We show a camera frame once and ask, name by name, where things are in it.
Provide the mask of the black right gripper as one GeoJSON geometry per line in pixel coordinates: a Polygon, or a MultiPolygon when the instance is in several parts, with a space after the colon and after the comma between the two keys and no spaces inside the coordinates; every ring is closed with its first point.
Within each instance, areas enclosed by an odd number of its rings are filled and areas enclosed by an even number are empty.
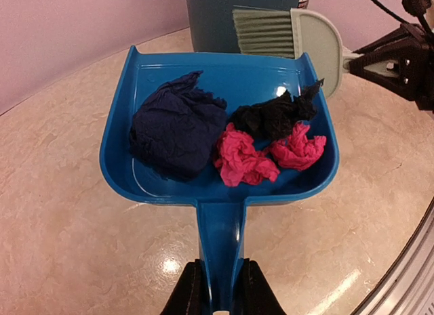
{"type": "Polygon", "coordinates": [[[433,112],[433,33],[417,24],[401,24],[355,53],[359,56],[349,62],[352,75],[408,101],[419,97],[418,108],[433,112]]]}

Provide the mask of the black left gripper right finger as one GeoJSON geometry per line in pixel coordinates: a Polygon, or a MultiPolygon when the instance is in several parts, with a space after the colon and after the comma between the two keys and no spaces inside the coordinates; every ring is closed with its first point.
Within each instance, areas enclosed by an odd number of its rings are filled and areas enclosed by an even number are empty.
{"type": "Polygon", "coordinates": [[[241,314],[285,315],[258,263],[244,259],[239,278],[241,314]]]}

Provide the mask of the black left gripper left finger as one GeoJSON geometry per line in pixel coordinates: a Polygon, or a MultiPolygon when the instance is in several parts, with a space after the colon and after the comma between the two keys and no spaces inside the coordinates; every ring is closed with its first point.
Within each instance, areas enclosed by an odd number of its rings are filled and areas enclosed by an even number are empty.
{"type": "Polygon", "coordinates": [[[196,259],[185,265],[161,315],[200,315],[203,291],[201,262],[196,259]]]}

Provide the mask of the light green hand brush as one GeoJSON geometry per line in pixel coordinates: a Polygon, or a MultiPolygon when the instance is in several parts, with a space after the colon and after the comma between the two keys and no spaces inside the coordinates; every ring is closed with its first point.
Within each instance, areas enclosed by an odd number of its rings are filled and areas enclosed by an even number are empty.
{"type": "Polygon", "coordinates": [[[324,80],[325,97],[332,97],[343,74],[349,72],[349,62],[359,56],[344,47],[337,28],[323,15],[300,8],[267,13],[261,20],[263,24],[239,29],[240,52],[291,59],[306,53],[317,76],[324,80]]]}

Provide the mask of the blue plastic dustpan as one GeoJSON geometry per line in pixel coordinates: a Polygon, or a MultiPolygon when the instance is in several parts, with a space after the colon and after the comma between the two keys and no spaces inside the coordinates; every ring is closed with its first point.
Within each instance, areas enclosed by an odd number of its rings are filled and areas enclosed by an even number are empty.
{"type": "Polygon", "coordinates": [[[243,255],[252,205],[310,198],[334,179],[339,151],[308,54],[142,54],[131,47],[100,147],[122,197],[195,208],[199,259],[164,314],[281,314],[243,255]]]}

